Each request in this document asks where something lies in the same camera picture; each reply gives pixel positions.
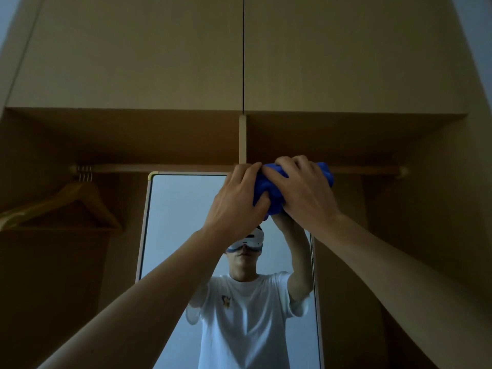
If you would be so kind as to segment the person's left hand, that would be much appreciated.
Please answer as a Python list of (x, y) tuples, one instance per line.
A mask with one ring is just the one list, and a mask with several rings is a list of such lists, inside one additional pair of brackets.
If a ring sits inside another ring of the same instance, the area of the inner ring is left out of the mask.
[(262, 163), (239, 164), (229, 173), (213, 200), (203, 230), (221, 250), (251, 234), (263, 221), (254, 221), (253, 196)]

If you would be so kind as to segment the person's right hand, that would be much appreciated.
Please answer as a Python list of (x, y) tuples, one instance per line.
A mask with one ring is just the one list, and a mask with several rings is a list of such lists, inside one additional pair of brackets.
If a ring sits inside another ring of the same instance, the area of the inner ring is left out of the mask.
[(322, 171), (304, 155), (281, 156), (275, 163), (289, 178), (284, 210), (315, 238), (326, 242), (342, 214)]

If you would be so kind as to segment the blue cleaning cloth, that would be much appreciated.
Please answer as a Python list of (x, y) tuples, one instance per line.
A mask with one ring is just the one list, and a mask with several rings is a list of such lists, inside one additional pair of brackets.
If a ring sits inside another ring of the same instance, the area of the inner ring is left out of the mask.
[[(327, 179), (329, 186), (334, 184), (334, 176), (329, 170), (329, 167), (324, 162), (318, 162), (318, 167), (323, 173), (323, 176)], [(284, 197), (280, 190), (272, 183), (261, 171), (257, 173), (254, 185), (253, 205), (255, 206), (258, 200), (261, 198), (264, 192), (268, 193), (270, 199), (269, 209), (263, 219), (266, 221), (269, 217), (277, 215), (283, 212)]]

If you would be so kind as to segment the person's right forearm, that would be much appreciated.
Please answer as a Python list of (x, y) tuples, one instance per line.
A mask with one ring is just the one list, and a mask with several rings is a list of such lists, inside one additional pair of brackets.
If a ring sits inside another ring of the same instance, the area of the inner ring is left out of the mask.
[(492, 310), (346, 216), (306, 225), (365, 283), (439, 369), (492, 369)]

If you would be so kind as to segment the person's left forearm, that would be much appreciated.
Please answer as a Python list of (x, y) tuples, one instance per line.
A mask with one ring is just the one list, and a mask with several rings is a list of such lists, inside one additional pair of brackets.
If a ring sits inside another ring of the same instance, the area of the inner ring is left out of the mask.
[(219, 229), (196, 231), (38, 369), (152, 369), (193, 294), (228, 246)]

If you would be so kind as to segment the wooden divider panel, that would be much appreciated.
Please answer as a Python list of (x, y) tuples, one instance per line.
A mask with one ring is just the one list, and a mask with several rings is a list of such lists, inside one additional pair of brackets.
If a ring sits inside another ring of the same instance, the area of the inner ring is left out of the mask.
[(247, 117), (246, 115), (239, 116), (239, 164), (247, 162)]

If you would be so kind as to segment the wooden wardrobe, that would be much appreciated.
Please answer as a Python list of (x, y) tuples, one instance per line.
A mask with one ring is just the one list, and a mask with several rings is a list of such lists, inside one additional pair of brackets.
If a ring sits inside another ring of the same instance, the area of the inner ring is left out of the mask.
[[(305, 155), (331, 166), (342, 211), (462, 285), (492, 310), (492, 110), (449, 0), (442, 21), (464, 114), (12, 108), (7, 102), (44, 0), (20, 0), (0, 52), (0, 213), (47, 198), (71, 165), (234, 165)], [(96, 173), (122, 231), (0, 232), (0, 369), (34, 369), (136, 281), (150, 173)], [(96, 225), (75, 202), (26, 225)]]

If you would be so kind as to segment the wooden cabinet door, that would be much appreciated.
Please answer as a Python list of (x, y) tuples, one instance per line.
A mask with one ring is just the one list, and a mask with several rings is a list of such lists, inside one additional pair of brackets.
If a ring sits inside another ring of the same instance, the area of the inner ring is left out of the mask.
[(7, 106), (241, 111), (243, 0), (44, 0)]
[(246, 111), (464, 114), (449, 0), (244, 0)]

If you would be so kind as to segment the wooden clothes hanger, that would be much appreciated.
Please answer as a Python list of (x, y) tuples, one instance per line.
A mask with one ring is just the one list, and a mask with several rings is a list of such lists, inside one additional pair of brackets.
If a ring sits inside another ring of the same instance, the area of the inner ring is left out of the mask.
[[(122, 225), (102, 200), (98, 186), (93, 182), (91, 167), (76, 169), (78, 180), (67, 183), (59, 192), (47, 198), (0, 213), (0, 232), (5, 231), (122, 231)], [(96, 225), (85, 225), (82, 221), (64, 225), (60, 219), (26, 225), (33, 220), (61, 210), (75, 202), (84, 206)]]

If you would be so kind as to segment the tall mirror with light frame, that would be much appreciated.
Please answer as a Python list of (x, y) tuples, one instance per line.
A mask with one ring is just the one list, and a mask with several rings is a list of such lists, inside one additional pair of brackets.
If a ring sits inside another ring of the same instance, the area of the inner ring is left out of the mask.
[[(136, 280), (168, 258), (206, 219), (226, 173), (149, 174)], [(286, 322), (291, 369), (325, 369), (319, 332), (317, 291), (306, 300), (304, 317)], [(153, 369), (198, 369), (202, 324), (183, 314)]]

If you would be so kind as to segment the wooden clothes rail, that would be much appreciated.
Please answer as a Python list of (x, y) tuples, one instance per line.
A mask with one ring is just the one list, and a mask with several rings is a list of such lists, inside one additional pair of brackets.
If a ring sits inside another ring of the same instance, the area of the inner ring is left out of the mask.
[[(96, 164), (71, 165), (72, 175), (79, 173), (211, 173), (223, 174), (232, 171), (233, 165), (165, 165), (165, 164)], [(331, 166), (335, 175), (394, 176), (402, 179), (409, 175), (406, 166)]]

